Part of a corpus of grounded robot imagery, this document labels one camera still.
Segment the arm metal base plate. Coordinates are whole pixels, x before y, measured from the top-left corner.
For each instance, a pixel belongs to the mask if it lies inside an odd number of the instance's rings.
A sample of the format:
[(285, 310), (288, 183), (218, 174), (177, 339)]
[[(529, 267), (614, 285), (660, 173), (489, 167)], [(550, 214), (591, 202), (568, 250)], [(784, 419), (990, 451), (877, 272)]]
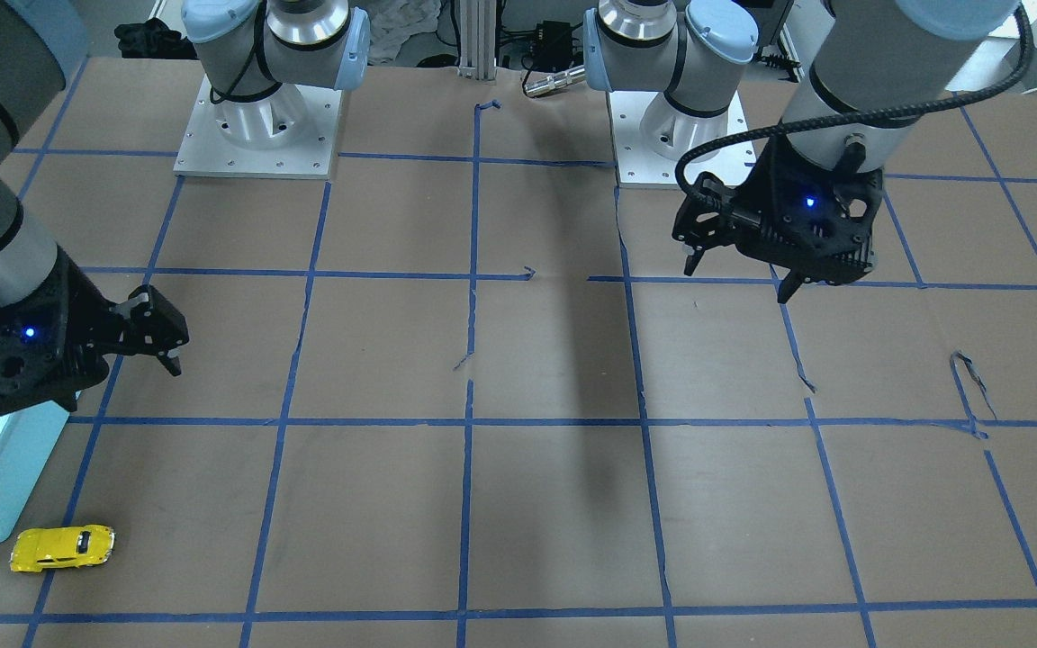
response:
[(678, 159), (697, 145), (748, 131), (740, 95), (712, 118), (675, 110), (660, 92), (608, 94), (610, 132), (623, 189), (676, 189)]
[(345, 92), (283, 85), (255, 103), (211, 100), (203, 79), (174, 172), (178, 176), (303, 179), (332, 176)]

